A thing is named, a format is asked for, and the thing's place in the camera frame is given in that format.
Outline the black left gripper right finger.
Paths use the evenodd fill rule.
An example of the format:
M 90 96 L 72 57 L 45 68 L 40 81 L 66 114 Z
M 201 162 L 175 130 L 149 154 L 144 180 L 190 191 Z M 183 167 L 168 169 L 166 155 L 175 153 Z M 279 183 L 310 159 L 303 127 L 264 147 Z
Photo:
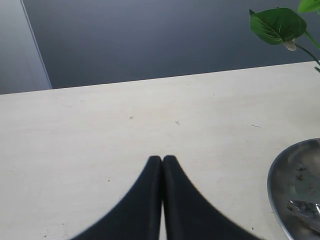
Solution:
M 213 207 L 189 180 L 177 158 L 162 162 L 168 240 L 257 240 Z

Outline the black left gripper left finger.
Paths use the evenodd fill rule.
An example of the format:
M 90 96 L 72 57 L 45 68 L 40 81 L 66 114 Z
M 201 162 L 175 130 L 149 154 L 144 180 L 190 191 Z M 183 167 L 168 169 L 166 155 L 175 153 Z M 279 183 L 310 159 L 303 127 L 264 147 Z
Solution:
M 158 240 L 162 215 L 162 160 L 148 158 L 127 194 L 75 240 Z

